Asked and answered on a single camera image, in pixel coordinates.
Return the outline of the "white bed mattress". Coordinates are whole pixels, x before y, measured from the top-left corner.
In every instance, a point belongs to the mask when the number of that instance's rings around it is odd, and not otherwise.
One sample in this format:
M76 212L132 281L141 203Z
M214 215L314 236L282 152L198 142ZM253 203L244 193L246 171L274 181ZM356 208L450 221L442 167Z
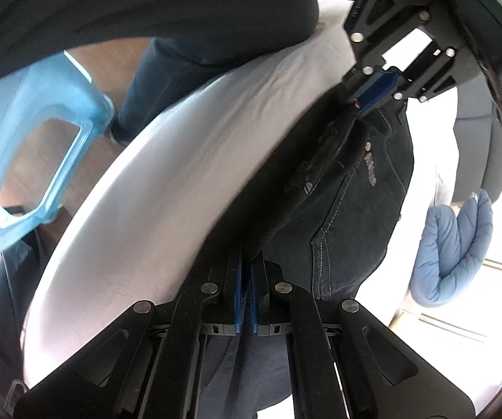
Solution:
M23 331L28 392L138 301L166 304L208 275L198 255L218 221L289 132L356 64L352 4L320 0L307 41L199 87L156 116L101 177L42 275ZM416 29L384 53L406 68L430 37ZM406 118L413 133L411 123ZM361 284L406 289L432 188L415 164L384 259Z

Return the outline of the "black denim pants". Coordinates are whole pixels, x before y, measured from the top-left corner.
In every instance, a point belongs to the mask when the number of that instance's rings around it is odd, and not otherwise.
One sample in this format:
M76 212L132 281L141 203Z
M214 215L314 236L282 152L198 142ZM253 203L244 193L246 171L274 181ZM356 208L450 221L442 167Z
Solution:
M215 225L199 270L275 263L316 299L353 298L384 259L412 178L406 107L388 100L363 112L342 86L321 96ZM250 291L242 305L239 333L207 339L201 418L254 418L290 395L285 338L253 330Z

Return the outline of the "dark grey headboard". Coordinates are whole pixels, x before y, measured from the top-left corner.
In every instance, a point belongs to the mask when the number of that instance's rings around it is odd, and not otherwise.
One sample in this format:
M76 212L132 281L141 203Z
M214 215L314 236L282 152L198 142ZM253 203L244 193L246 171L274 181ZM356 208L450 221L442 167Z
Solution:
M480 189L492 201L502 193L502 127L483 79L457 88L457 116L453 125L458 165L453 201L462 203Z

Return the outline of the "person dark clothed leg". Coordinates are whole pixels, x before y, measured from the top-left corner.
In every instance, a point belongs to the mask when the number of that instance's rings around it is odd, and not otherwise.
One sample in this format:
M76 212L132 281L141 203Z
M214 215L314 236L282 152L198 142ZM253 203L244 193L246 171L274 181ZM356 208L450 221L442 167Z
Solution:
M307 40L317 21L317 0L0 0L0 78L70 48L150 38L111 124L127 145L209 80Z

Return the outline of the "blue rolled duvet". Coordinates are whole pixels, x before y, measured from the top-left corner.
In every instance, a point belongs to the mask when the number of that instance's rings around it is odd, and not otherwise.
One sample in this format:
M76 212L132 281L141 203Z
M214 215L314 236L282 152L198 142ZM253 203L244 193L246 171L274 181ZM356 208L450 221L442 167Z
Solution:
M409 284L413 300L422 307L449 303L475 278L492 236L492 201L484 189L457 212L447 205L431 207Z

